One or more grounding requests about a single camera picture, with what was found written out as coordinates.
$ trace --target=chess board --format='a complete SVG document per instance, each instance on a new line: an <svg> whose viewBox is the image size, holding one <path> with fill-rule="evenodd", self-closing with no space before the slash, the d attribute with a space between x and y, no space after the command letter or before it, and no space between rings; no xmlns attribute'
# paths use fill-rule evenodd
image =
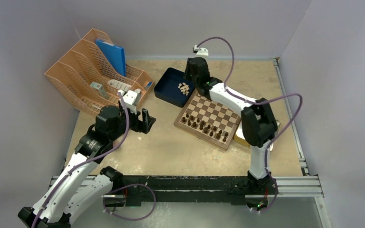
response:
<svg viewBox="0 0 365 228"><path fill-rule="evenodd" d="M239 115L200 96L195 90L174 121L174 126L227 150L239 123Z"/></svg>

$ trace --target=table surface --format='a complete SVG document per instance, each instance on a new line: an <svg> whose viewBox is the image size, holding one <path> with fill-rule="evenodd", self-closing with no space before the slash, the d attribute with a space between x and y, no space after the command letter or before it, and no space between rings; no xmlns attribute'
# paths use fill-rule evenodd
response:
<svg viewBox="0 0 365 228"><path fill-rule="evenodd" d="M158 82L169 67L184 71L186 60L130 60L127 63L146 71ZM208 61L208 65L211 76L224 80L231 61ZM272 61L236 61L228 85L257 99L282 95ZM285 102L273 102L271 107L282 128L289 120ZM103 167L112 166L124 175L247 175L249 147L232 141L228 150L224 151L174 127L181 108L156 98L153 91L142 108L149 110L150 116L157 119L151 131L148 134L129 131L122 146L106 156L92 174L99 174ZM94 122L93 116L80 112L69 145L67 163L79 139ZM275 142L270 167L274 176L302 176L292 128L288 128Z"/></svg>

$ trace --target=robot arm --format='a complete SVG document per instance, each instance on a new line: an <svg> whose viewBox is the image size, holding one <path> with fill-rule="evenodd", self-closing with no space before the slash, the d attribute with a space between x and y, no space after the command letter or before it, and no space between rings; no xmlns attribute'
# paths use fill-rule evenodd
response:
<svg viewBox="0 0 365 228"><path fill-rule="evenodd" d="M256 179L265 178L265 152L267 151L267 169L269 170L269 141L278 129L277 122L269 104L251 105L230 94L224 88L223 82L211 77L206 60L202 57L188 58L184 78L192 80L198 93L209 100L219 102L241 116L244 139L250 144L251 164L249 173ZM265 98L256 100L228 88L230 92L248 101L262 102Z"/></svg>
<svg viewBox="0 0 365 228"><path fill-rule="evenodd" d="M94 184L77 192L86 176L98 166L103 158L86 163L73 170L72 173L70 171L76 165L100 156L113 148L113 141L125 132L127 112L131 130L145 134L150 131L156 119L150 117L147 110L142 109L143 120L139 120L140 112L136 111L136 108L130 108L135 107L136 103L135 99L130 98L137 97L136 95L134 91L124 93L123 97L128 97L128 99L124 99L128 107L127 110L124 110L121 104L119 108L105 106L100 110L96 116L96 123L91 125L87 133L79 140L75 153L58 180L32 208L24 207L19 212L18 217L27 227L32 227L32 223L36 219L36 228L69 228L76 218L97 198L115 187L115 183L122 177L122 174L111 167L106 167L95 178ZM43 207L48 195L54 189L56 191L48 204Z"/></svg>

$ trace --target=blue folder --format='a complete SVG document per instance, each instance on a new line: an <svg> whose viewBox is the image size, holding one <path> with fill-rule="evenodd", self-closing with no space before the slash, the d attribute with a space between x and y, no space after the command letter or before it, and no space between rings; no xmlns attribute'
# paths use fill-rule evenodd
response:
<svg viewBox="0 0 365 228"><path fill-rule="evenodd" d="M114 67L114 69L122 76L125 76L125 53L124 48L110 44L108 42L96 39L96 45Z"/></svg>

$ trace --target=navy blue tray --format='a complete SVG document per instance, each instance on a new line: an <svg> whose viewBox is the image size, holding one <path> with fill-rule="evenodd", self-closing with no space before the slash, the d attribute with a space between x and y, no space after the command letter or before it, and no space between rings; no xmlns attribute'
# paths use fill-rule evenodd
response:
<svg viewBox="0 0 365 228"><path fill-rule="evenodd" d="M174 68L168 68L154 87L154 95L157 98L167 101L175 106L181 108L184 107L195 87L191 81L183 79L183 76L184 72ZM190 88L188 96L183 95L178 88L178 84L183 82L185 82Z"/></svg>

